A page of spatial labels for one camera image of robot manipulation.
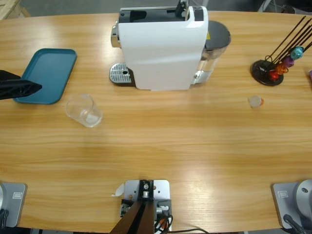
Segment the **clear plastic cup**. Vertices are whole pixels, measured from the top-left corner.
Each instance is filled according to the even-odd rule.
[[[70,118],[89,128],[98,125],[102,120],[102,111],[89,94],[72,95],[66,103],[65,111]]]

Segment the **red capsule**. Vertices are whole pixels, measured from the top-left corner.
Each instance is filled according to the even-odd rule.
[[[270,80],[273,80],[273,81],[277,80],[279,77],[276,70],[269,71],[269,76],[270,76]]]

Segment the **gray floor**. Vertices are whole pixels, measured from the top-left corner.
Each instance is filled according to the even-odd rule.
[[[257,11],[263,0],[209,0],[212,11]],[[175,6],[178,0],[21,0],[31,16],[117,13],[121,7]]]

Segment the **metal mounting plate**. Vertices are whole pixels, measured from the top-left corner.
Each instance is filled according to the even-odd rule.
[[[127,180],[124,189],[124,199],[137,200],[139,180]],[[154,180],[154,199],[155,200],[169,200],[170,199],[170,185],[167,180]]]
[[[20,221],[27,185],[2,183],[2,189],[4,190],[2,209],[9,211],[9,215],[6,220],[6,227],[15,227]]]
[[[291,228],[291,226],[284,221],[283,217],[286,214],[290,215],[297,224],[302,226],[294,198],[294,192],[297,184],[298,183],[295,182],[273,185],[273,196],[277,209],[279,224],[286,229]]]

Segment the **teal tray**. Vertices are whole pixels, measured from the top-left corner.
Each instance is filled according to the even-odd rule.
[[[72,72],[77,55],[71,49],[40,49],[35,52],[21,79],[41,84],[42,89],[14,101],[53,104],[60,100]]]

